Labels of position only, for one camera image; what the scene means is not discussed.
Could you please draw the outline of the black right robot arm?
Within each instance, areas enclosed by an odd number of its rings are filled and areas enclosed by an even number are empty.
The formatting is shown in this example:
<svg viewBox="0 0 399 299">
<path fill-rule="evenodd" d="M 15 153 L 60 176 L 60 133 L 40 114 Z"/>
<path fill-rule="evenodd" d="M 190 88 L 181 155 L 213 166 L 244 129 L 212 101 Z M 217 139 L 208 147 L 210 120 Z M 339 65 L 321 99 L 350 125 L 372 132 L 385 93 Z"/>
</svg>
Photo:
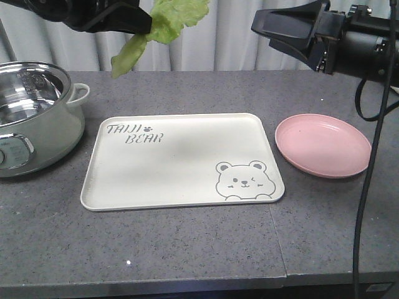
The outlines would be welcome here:
<svg viewBox="0 0 399 299">
<path fill-rule="evenodd" d="M 251 29 L 316 72 L 385 81 L 390 21 L 373 17 L 368 6 L 353 5 L 344 13 L 330 10 L 329 1 L 314 1 L 263 9 L 255 13 Z"/>
</svg>

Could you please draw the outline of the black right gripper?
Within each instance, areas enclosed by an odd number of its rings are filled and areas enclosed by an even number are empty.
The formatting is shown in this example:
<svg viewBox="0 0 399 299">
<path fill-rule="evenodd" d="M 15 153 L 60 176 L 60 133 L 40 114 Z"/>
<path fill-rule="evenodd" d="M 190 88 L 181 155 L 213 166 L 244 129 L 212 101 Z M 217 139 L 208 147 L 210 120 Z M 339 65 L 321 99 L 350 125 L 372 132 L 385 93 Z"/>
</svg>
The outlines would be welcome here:
<svg viewBox="0 0 399 299">
<path fill-rule="evenodd" d="M 270 39 L 269 47 L 287 54 L 316 72 L 332 74 L 346 15 L 330 11 L 330 1 L 314 1 L 283 9 L 263 9 L 255 13 L 251 30 Z M 309 49 L 299 50 L 278 37 L 306 39 Z"/>
</svg>

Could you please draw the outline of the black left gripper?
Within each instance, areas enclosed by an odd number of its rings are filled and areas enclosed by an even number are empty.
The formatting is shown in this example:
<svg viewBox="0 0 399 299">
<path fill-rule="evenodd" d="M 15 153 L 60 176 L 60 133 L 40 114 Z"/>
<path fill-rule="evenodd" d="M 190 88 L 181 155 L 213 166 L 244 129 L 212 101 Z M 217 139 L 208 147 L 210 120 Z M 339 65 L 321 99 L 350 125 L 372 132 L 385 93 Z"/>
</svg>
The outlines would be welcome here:
<svg viewBox="0 0 399 299">
<path fill-rule="evenodd" d="M 147 34 L 152 18 L 139 1 L 27 0 L 28 8 L 45 20 L 63 22 L 79 32 Z"/>
</svg>

